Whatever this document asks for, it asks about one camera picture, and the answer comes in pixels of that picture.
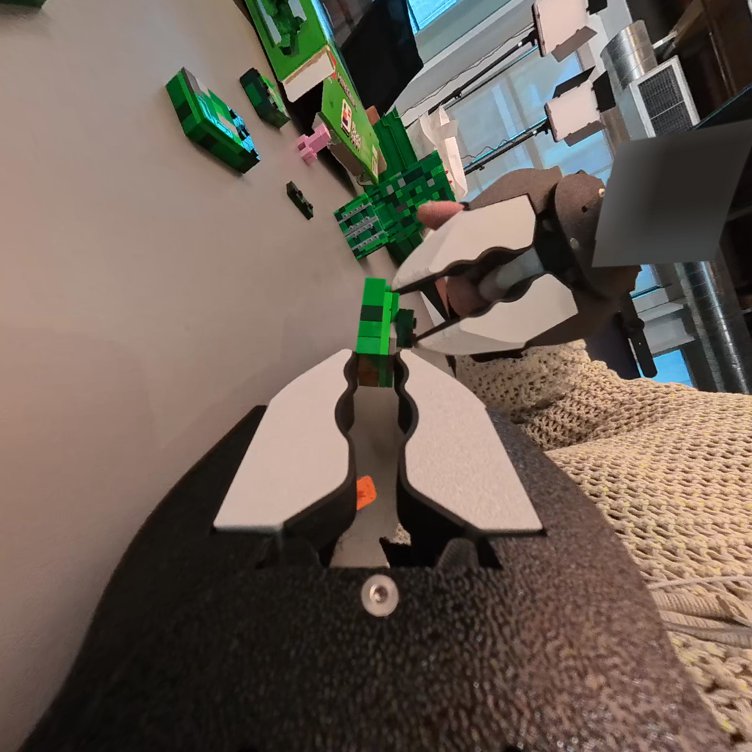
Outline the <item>silver ventilation duct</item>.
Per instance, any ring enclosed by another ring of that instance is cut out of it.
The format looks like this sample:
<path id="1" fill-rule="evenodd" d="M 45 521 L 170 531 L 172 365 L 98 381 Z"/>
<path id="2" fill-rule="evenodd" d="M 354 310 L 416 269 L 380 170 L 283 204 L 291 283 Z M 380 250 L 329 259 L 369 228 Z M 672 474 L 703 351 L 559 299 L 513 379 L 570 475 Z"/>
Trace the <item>silver ventilation duct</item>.
<path id="1" fill-rule="evenodd" d="M 635 20 L 619 31 L 600 52 L 609 75 L 633 80 L 658 66 L 644 20 Z"/>

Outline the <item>person's right hand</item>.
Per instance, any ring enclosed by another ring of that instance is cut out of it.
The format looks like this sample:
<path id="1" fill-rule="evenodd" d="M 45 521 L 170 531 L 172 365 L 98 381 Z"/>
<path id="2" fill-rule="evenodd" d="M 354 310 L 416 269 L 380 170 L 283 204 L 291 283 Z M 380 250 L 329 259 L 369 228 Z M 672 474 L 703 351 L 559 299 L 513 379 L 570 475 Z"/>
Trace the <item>person's right hand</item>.
<path id="1" fill-rule="evenodd" d="M 465 203 L 431 201 L 419 206 L 418 220 L 430 230 L 439 230 L 457 213 L 470 211 Z M 438 277 L 435 286 L 446 312 L 452 316 L 468 316 L 488 306 L 488 301 L 478 292 L 478 286 L 496 266 L 493 259 L 485 258 L 461 274 Z"/>

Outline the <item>white vent box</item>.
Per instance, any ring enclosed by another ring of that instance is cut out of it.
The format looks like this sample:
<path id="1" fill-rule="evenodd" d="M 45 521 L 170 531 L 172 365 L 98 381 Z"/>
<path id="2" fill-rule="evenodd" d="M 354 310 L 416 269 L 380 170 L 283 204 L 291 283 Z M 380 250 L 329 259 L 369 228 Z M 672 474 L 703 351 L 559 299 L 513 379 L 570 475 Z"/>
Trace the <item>white vent box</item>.
<path id="1" fill-rule="evenodd" d="M 688 132 L 700 122 L 678 56 L 632 81 L 618 106 L 632 141 Z"/>

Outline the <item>green lego box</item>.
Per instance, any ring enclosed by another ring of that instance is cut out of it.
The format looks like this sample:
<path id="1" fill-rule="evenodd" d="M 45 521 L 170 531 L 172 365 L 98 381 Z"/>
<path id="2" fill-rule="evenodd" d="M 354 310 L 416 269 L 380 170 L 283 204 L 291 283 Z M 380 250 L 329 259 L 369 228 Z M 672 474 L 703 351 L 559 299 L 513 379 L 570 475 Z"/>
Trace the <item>green lego box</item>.
<path id="1" fill-rule="evenodd" d="M 319 1 L 245 1 L 268 61 L 291 102 L 335 74 L 334 33 Z"/>
<path id="2" fill-rule="evenodd" d="M 318 116 L 331 135 L 328 148 L 333 156 L 359 181 L 378 184 L 386 163 L 365 108 L 350 83 L 342 71 L 323 81 Z"/>

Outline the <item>black cloth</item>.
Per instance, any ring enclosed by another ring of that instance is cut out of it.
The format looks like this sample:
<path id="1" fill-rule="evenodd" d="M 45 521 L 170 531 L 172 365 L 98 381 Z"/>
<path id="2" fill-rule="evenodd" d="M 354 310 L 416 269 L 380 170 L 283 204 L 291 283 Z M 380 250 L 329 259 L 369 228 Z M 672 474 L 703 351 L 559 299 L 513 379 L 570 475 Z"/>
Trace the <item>black cloth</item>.
<path id="1" fill-rule="evenodd" d="M 345 41 L 343 61 L 365 108 L 388 113 L 423 69 L 407 1 L 371 3 Z"/>

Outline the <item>cream knit sweater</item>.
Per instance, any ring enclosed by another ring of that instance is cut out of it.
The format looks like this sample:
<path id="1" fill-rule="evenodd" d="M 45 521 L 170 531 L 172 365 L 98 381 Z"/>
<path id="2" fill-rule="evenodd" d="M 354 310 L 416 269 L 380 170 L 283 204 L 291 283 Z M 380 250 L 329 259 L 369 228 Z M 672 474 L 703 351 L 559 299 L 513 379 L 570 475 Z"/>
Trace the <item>cream knit sweater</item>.
<path id="1" fill-rule="evenodd" d="M 732 749 L 750 750 L 750 439 L 653 428 L 544 451 L 624 542 Z"/>

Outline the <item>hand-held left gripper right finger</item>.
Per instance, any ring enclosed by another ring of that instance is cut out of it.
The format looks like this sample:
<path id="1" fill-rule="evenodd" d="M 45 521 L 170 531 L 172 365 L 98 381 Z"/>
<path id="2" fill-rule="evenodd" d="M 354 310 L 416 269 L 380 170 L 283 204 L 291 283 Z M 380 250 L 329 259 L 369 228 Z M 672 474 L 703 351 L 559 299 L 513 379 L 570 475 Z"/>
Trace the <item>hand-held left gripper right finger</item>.
<path id="1" fill-rule="evenodd" d="M 412 352 L 399 354 L 399 426 L 399 522 L 418 555 L 454 539 L 543 534 L 483 402 Z"/>

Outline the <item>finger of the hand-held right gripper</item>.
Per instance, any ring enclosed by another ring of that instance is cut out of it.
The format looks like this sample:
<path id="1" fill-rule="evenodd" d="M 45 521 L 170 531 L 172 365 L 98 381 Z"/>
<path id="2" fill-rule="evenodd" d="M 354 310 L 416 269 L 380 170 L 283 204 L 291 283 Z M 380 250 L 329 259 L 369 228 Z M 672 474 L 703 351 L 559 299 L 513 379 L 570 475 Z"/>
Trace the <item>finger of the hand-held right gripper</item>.
<path id="1" fill-rule="evenodd" d="M 391 289 L 411 292 L 438 277 L 473 268 L 493 253 L 516 256 L 531 248 L 535 228 L 536 213 L 527 194 L 458 212 L 400 265 Z"/>
<path id="2" fill-rule="evenodd" d="M 451 356 L 520 351 L 577 314 L 572 290 L 553 275 L 540 275 L 513 298 L 420 335 L 414 347 Z"/>

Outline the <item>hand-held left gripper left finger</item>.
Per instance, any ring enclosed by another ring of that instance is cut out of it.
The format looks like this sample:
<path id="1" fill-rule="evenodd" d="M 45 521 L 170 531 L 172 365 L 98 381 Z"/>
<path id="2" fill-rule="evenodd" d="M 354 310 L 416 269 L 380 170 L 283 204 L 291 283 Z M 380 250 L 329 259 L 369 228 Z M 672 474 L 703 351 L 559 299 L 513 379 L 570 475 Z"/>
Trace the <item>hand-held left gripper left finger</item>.
<path id="1" fill-rule="evenodd" d="M 356 356 L 342 349 L 270 400 L 214 518 L 218 532 L 333 548 L 356 516 Z"/>

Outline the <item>person's right forearm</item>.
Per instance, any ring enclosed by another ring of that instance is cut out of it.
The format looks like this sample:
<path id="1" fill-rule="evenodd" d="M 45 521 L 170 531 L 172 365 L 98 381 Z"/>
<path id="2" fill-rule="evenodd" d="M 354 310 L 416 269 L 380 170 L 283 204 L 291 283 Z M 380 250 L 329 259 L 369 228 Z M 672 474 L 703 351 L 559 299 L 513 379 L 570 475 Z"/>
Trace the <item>person's right forearm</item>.
<path id="1" fill-rule="evenodd" d="M 664 428 L 672 436 L 750 439 L 750 396 L 681 383 L 626 380 L 592 360 L 582 341 L 536 347 L 516 359 L 456 357 L 456 377 L 544 450 Z"/>

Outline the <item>dark green lego cube build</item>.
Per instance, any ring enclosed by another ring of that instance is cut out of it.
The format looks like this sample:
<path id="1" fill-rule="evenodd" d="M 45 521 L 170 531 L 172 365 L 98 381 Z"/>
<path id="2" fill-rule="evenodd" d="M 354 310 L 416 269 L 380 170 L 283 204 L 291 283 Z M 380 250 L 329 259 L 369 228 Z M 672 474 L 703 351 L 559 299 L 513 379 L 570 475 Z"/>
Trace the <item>dark green lego cube build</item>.
<path id="1" fill-rule="evenodd" d="M 277 130 L 289 122 L 287 108 L 275 85 L 259 70 L 247 70 L 240 76 L 239 83 L 261 120 Z"/>

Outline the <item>grey duct pipe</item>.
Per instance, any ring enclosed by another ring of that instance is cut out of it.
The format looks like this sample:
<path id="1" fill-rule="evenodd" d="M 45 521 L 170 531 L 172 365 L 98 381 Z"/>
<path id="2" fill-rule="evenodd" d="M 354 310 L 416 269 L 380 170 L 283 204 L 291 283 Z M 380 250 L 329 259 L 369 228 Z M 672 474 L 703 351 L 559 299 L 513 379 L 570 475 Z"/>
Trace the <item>grey duct pipe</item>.
<path id="1" fill-rule="evenodd" d="M 722 252 L 675 270 L 714 389 L 749 396 L 750 333 Z"/>

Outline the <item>green lego wall assembly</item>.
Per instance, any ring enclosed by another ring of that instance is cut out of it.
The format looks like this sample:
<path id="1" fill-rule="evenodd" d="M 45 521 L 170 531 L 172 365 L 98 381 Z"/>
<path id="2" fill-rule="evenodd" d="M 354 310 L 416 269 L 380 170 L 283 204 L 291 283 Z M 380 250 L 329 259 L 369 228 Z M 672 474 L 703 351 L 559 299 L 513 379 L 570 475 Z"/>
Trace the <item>green lego wall assembly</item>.
<path id="1" fill-rule="evenodd" d="M 358 383 L 361 387 L 393 385 L 396 346 L 393 319 L 400 309 L 400 295 L 383 278 L 366 277 L 356 338 Z"/>

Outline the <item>flat green grey lego build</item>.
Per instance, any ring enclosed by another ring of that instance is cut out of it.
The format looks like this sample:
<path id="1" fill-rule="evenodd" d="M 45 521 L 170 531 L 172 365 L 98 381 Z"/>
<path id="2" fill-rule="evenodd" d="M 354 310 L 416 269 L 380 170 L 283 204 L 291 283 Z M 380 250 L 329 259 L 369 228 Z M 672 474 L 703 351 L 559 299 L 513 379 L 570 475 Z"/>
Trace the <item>flat green grey lego build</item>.
<path id="1" fill-rule="evenodd" d="M 165 89 L 184 135 L 193 143 L 240 174 L 259 163 L 245 121 L 191 71 L 181 68 Z"/>

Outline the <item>large green lego creeper build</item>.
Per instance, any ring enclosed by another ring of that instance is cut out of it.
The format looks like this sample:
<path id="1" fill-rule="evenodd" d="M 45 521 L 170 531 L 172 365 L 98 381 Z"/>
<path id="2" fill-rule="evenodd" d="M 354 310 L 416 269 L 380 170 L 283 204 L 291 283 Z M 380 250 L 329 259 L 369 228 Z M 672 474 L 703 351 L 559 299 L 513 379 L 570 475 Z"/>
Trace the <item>large green lego creeper build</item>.
<path id="1" fill-rule="evenodd" d="M 400 174 L 367 186 L 365 192 L 334 212 L 355 259 L 386 247 L 397 264 L 423 242 L 420 205 L 455 200 L 440 154 L 433 151 Z"/>

